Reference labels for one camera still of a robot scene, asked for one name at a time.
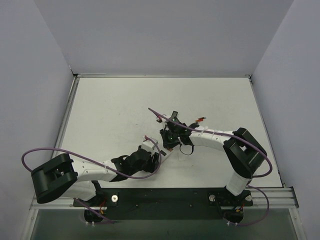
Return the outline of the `white remote with red keypad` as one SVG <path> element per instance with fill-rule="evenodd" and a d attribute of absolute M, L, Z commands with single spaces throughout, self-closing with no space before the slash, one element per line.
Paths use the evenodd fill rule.
<path fill-rule="evenodd" d="M 167 148 L 161 148 L 159 153 L 159 163 L 163 163 L 164 161 L 166 161 L 167 158 L 169 158 L 171 156 L 171 154 L 174 152 L 174 149 L 167 149 Z"/>

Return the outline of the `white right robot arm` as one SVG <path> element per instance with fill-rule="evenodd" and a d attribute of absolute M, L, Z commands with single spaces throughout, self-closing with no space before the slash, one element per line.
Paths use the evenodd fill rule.
<path fill-rule="evenodd" d="M 192 149 L 207 147 L 225 152 L 233 168 L 225 188 L 234 196 L 243 192 L 267 156 L 265 149 L 243 127 L 235 131 L 220 131 L 201 126 L 197 122 L 187 126 L 173 117 L 162 123 L 159 133 L 166 149 L 191 146 Z"/>

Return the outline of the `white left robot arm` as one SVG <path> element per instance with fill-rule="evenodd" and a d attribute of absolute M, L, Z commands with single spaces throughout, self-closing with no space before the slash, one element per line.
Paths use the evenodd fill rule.
<path fill-rule="evenodd" d="M 141 171 L 152 176 L 166 156 L 157 146 L 145 144 L 131 155 L 103 162 L 72 159 L 69 152 L 59 154 L 31 171 L 36 200 L 39 204 L 46 204 L 65 196 L 96 206 L 103 199 L 96 185 L 98 182 L 135 179 L 135 174 Z"/>

